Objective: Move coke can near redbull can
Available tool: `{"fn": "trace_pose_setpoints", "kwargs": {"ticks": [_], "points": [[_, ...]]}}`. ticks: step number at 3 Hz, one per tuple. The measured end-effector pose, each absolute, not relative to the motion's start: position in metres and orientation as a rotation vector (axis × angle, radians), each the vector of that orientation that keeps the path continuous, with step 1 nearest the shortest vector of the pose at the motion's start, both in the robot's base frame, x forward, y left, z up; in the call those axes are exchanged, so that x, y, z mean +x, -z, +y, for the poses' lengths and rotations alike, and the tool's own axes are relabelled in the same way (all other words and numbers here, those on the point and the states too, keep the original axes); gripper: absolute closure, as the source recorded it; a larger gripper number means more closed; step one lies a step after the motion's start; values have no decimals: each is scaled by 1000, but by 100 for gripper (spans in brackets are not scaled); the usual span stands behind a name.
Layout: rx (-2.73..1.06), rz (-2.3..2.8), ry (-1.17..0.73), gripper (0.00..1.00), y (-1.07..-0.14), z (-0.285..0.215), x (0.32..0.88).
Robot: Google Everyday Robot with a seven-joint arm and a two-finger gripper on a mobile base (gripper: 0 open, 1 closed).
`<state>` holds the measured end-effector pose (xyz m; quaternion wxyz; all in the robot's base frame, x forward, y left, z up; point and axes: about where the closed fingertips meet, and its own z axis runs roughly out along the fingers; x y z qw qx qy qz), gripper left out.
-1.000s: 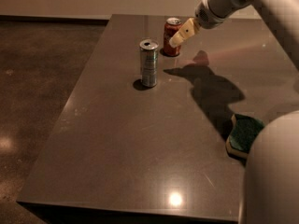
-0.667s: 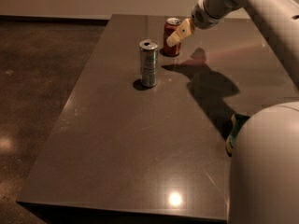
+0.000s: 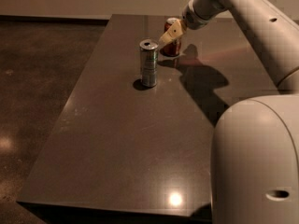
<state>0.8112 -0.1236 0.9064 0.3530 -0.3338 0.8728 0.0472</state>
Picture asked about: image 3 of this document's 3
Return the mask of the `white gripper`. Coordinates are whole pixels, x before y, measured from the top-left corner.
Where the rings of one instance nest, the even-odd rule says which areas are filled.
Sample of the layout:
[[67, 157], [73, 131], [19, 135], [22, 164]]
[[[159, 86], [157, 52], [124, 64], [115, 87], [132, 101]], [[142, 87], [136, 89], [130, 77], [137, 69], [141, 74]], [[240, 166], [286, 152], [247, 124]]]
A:
[[176, 20], [159, 38], [161, 48], [180, 39], [187, 32], [206, 26], [210, 20], [224, 12], [226, 7], [217, 0], [190, 0], [183, 9], [182, 19]]

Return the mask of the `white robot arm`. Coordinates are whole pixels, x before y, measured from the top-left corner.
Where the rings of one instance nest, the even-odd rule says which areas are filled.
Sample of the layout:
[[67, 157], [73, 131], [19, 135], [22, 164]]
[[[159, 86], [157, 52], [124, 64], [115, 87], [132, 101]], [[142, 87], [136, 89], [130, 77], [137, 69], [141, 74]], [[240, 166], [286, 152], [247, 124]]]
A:
[[299, 26], [267, 0], [191, 0], [162, 46], [230, 11], [279, 93], [228, 108], [211, 146], [213, 224], [299, 224]]

